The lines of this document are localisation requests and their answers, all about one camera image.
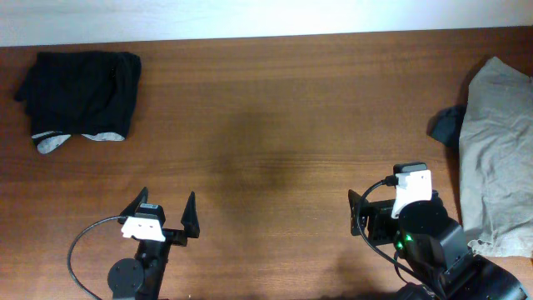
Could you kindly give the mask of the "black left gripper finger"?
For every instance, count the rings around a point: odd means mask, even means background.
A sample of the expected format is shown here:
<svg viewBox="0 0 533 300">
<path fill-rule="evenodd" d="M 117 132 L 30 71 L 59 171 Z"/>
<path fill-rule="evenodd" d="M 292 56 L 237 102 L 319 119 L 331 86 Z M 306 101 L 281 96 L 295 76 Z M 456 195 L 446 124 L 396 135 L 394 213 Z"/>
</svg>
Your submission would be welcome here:
<svg viewBox="0 0 533 300">
<path fill-rule="evenodd" d="M 133 217 L 136 213 L 136 210 L 143 203 L 147 203 L 148 198 L 148 189 L 144 187 L 139 194 L 131 201 L 120 213 L 121 218 Z"/>
<path fill-rule="evenodd" d="M 188 238 L 199 238 L 200 225 L 197 216 L 196 195 L 191 192 L 187 199 L 184 212 L 182 214 L 181 224 L 183 231 Z"/>
</svg>

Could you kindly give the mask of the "black shorts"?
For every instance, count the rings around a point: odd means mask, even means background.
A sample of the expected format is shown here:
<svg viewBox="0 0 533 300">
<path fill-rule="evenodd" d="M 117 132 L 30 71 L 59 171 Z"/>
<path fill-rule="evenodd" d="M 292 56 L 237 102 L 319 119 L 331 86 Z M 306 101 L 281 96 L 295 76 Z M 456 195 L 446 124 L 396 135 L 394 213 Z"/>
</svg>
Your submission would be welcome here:
<svg viewBox="0 0 533 300">
<path fill-rule="evenodd" d="M 41 154 L 76 135 L 121 142 L 130 131 L 141 74 L 142 61 L 131 52 L 40 52 L 14 99 L 25 103 Z"/>
</svg>

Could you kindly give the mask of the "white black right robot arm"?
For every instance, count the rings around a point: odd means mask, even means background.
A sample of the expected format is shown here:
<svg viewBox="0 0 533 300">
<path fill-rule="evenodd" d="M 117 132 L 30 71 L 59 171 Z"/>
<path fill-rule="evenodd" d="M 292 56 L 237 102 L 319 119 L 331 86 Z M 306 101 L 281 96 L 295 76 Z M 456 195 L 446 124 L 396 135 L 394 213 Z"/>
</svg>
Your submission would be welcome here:
<svg viewBox="0 0 533 300">
<path fill-rule="evenodd" d="M 394 166 L 363 194 L 348 193 L 351 234 L 408 273 L 396 299 L 527 300 L 510 272 L 473 252 L 463 227 L 448 215 L 423 162 Z"/>
</svg>

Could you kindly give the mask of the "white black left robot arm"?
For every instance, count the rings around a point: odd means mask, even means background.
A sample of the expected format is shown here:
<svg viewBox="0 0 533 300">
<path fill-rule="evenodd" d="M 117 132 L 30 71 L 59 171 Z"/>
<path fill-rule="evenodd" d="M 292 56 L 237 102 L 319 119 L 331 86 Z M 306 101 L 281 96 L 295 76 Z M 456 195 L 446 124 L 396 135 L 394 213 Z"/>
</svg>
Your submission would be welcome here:
<svg viewBox="0 0 533 300">
<path fill-rule="evenodd" d="M 171 247 L 185 247 L 200 235 L 195 193 L 187 199 L 182 229 L 164 228 L 165 221 L 163 207 L 148 202 L 146 187 L 120 213 L 122 236 L 138 241 L 138 247 L 133 258 L 121 259 L 109 270 L 107 284 L 114 299 L 159 297 Z"/>
</svg>

